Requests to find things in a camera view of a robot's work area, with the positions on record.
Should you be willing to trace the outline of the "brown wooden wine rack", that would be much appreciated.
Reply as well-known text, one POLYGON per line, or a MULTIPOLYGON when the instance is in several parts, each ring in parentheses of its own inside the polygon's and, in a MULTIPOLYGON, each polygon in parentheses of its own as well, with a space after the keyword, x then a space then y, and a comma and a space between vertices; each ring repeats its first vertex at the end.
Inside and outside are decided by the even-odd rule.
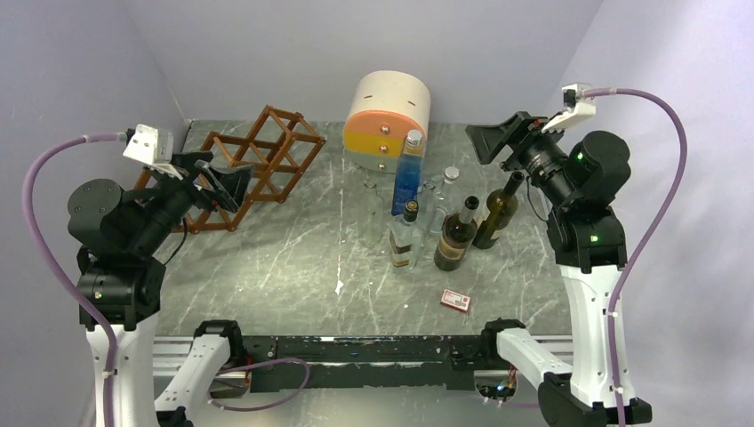
POLYGON ((185 215, 188 224, 180 225, 177 231, 232 232, 254 203, 284 203, 325 142, 326 138, 315 131, 300 112, 270 105, 265 106, 244 137, 209 132, 202 149, 217 149, 220 158, 232 168, 254 167, 250 189, 244 193, 237 213, 222 208, 214 213, 188 213, 185 215))

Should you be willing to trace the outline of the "clear bottle silver cap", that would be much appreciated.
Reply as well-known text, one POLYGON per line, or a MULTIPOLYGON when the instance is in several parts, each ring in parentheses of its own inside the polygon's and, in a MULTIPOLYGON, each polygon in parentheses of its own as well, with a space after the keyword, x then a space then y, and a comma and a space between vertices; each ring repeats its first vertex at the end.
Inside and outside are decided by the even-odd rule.
POLYGON ((427 179, 419 192, 418 222, 426 234, 440 234, 445 219, 453 213, 460 170, 448 166, 441 176, 427 179))

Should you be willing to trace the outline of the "clear bottle black gold label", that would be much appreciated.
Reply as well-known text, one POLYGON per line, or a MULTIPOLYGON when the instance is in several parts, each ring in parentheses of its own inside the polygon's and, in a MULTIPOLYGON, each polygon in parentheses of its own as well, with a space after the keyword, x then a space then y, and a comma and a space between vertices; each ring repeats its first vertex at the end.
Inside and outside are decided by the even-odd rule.
POLYGON ((389 228, 390 260, 396 268, 413 267, 421 249, 421 230, 417 225, 419 203, 412 199, 395 216, 389 228))

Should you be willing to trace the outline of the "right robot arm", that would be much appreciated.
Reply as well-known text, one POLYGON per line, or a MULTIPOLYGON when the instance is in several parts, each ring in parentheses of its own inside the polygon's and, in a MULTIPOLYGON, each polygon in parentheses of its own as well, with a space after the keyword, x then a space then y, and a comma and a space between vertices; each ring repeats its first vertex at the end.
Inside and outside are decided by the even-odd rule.
POLYGON ((630 150, 619 136, 593 131, 564 152, 560 131, 524 111, 498 125, 466 128, 478 161, 522 172, 549 200, 547 236, 569 302, 573 359, 565 362, 537 342, 522 322, 485 325, 479 354, 491 368, 517 370, 537 392, 550 426, 650 423, 651 405, 631 381, 617 284, 628 269, 626 236, 611 207, 630 177, 630 150))

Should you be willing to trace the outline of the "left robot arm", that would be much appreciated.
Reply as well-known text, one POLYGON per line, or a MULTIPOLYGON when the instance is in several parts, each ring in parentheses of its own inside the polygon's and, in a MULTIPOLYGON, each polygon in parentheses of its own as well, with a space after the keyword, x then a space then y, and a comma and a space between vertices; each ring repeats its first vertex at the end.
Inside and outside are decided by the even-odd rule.
POLYGON ((223 369, 249 359, 239 324, 206 320, 187 359, 161 395, 154 393, 154 343, 166 266, 156 250, 192 208, 235 212, 254 176, 250 165, 212 165, 195 151, 172 159, 175 175, 157 173, 154 186, 126 190, 110 179, 88 181, 68 200, 68 232, 80 243, 76 288, 95 365, 99 426, 189 426, 223 369))

